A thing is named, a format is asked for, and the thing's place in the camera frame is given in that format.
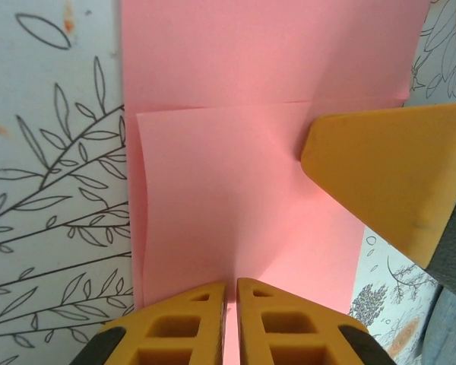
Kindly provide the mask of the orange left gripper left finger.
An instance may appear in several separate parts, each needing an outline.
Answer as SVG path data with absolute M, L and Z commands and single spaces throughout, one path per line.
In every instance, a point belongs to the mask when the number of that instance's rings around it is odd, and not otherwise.
M 105 324 L 73 364 L 221 364 L 226 284 L 177 294 Z

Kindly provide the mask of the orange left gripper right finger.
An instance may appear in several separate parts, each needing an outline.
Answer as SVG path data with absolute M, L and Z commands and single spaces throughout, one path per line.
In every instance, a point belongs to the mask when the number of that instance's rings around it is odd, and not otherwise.
M 236 283 L 242 364 L 392 364 L 358 320 L 251 278 Z

